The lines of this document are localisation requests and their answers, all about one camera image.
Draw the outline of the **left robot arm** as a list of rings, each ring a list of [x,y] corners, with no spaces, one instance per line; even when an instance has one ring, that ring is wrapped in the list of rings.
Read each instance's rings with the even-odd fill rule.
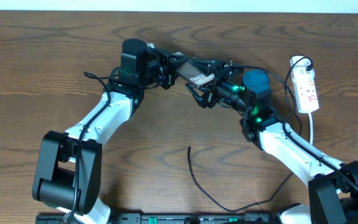
[[[84,76],[103,86],[98,104],[76,125],[42,139],[32,197],[64,212],[63,223],[108,223],[111,208],[99,197],[102,150],[120,125],[137,110],[144,91],[170,88],[177,68],[188,60],[140,39],[122,44],[121,64],[110,75]]]

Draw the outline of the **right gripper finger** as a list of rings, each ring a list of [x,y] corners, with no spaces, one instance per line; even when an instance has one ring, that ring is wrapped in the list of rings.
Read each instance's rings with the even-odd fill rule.
[[[201,73],[210,75],[215,73],[220,68],[223,68],[226,65],[226,62],[224,60],[203,60],[199,58],[193,58],[191,59],[191,64]]]
[[[209,100],[211,94],[210,88],[195,88],[190,83],[186,83],[185,86],[200,107],[211,107],[211,102]]]

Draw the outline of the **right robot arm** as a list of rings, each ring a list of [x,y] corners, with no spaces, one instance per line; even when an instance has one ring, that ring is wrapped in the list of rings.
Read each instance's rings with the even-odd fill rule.
[[[292,130],[272,106],[272,72],[197,59],[189,59],[177,72],[202,108],[219,103],[238,111],[244,137],[307,186],[310,204],[275,212],[270,223],[358,223],[358,161],[346,164],[330,157]]]

